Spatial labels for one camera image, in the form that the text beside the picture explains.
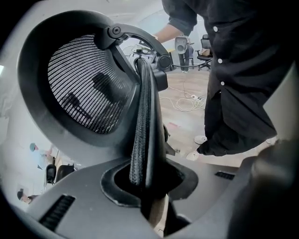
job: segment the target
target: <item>chair armrest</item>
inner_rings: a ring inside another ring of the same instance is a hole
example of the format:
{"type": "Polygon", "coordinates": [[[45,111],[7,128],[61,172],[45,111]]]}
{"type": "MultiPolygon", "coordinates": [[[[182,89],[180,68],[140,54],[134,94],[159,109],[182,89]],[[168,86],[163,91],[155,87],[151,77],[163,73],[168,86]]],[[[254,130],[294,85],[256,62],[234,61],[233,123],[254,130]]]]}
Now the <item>chair armrest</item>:
{"type": "Polygon", "coordinates": [[[201,50],[196,50],[197,51],[197,55],[199,56],[199,52],[201,51],[201,50]]]}

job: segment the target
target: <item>black mesh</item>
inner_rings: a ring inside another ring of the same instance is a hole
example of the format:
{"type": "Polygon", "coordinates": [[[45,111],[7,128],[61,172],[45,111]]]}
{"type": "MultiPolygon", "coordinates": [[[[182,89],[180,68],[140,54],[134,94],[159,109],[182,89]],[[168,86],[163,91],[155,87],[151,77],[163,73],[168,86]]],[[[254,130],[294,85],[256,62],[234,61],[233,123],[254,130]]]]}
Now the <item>black mesh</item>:
{"type": "Polygon", "coordinates": [[[88,129],[107,134],[124,110],[132,82],[112,64],[111,52],[99,50],[93,38],[84,35],[60,47],[50,59],[48,79],[69,116],[88,129]]]}

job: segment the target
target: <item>black pants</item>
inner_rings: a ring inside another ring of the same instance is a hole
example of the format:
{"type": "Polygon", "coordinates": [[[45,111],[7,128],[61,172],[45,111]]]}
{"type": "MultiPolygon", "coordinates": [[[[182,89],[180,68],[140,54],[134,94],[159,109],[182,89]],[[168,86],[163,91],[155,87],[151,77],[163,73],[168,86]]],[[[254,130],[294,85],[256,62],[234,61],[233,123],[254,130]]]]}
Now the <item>black pants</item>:
{"type": "Polygon", "coordinates": [[[250,150],[261,143],[262,140],[251,139],[238,134],[223,121],[221,110],[221,93],[210,97],[210,84],[205,108],[205,133],[207,141],[204,142],[197,152],[203,155],[234,155],[250,150]]]}
{"type": "MultiPolygon", "coordinates": [[[[184,54],[178,54],[179,63],[181,66],[189,65],[189,47],[184,54]]],[[[188,71],[189,67],[181,67],[181,70],[188,71]]]]}

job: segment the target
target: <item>person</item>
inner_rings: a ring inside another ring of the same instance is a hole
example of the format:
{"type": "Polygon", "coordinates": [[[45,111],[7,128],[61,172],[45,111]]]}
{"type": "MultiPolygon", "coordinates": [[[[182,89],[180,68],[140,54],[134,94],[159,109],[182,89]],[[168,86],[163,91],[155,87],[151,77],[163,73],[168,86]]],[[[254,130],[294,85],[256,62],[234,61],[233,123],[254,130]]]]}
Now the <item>person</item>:
{"type": "Polygon", "coordinates": [[[292,14],[280,6],[250,0],[162,0],[169,23],[155,34],[159,42],[189,35],[203,17],[213,51],[205,108],[205,135],[188,154],[223,156],[245,152],[276,135],[263,109],[294,61],[292,14]],[[279,16],[280,21],[273,24],[279,16]]]}
{"type": "Polygon", "coordinates": [[[54,157],[51,156],[53,145],[51,145],[48,151],[39,149],[35,143],[31,143],[29,146],[30,151],[33,153],[34,159],[37,165],[42,170],[45,170],[48,164],[54,163],[54,157]]]}
{"type": "Polygon", "coordinates": [[[194,49],[190,45],[190,38],[188,38],[188,45],[187,45],[187,49],[186,49],[185,53],[178,54],[179,63],[182,66],[181,67],[182,73],[188,73],[189,72],[189,67],[184,67],[184,66],[188,66],[189,65],[190,58],[193,57],[193,52],[194,52],[194,49]]]}
{"type": "Polygon", "coordinates": [[[27,196],[24,192],[23,189],[20,189],[20,191],[17,192],[17,197],[20,201],[25,202],[27,204],[32,203],[32,201],[37,197],[38,195],[31,195],[27,196]]]}

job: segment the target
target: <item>vent slot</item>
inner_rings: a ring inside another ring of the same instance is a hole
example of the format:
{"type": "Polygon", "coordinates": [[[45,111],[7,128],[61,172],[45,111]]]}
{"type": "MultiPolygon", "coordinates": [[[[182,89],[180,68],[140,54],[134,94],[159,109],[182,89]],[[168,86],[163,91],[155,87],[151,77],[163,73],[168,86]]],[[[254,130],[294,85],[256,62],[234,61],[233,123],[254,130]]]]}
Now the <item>vent slot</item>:
{"type": "Polygon", "coordinates": [[[234,177],[235,177],[235,174],[221,172],[221,171],[218,171],[217,173],[215,173],[215,175],[218,176],[218,177],[223,177],[223,178],[228,179],[228,180],[233,180],[234,177]]]}
{"type": "Polygon", "coordinates": [[[61,219],[64,217],[74,201],[74,197],[62,195],[45,214],[45,216],[43,216],[40,223],[51,231],[55,231],[61,219]]]}

